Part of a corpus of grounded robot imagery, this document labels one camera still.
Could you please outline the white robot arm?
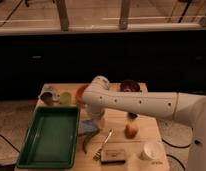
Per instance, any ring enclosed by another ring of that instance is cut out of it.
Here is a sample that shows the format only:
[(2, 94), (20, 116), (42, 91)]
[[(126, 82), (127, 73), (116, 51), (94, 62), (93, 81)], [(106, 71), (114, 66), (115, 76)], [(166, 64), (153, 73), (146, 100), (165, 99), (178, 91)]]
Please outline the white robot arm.
[(186, 171), (206, 171), (206, 95), (179, 92), (118, 92), (96, 76), (82, 94), (92, 116), (106, 108), (174, 120), (193, 129)]

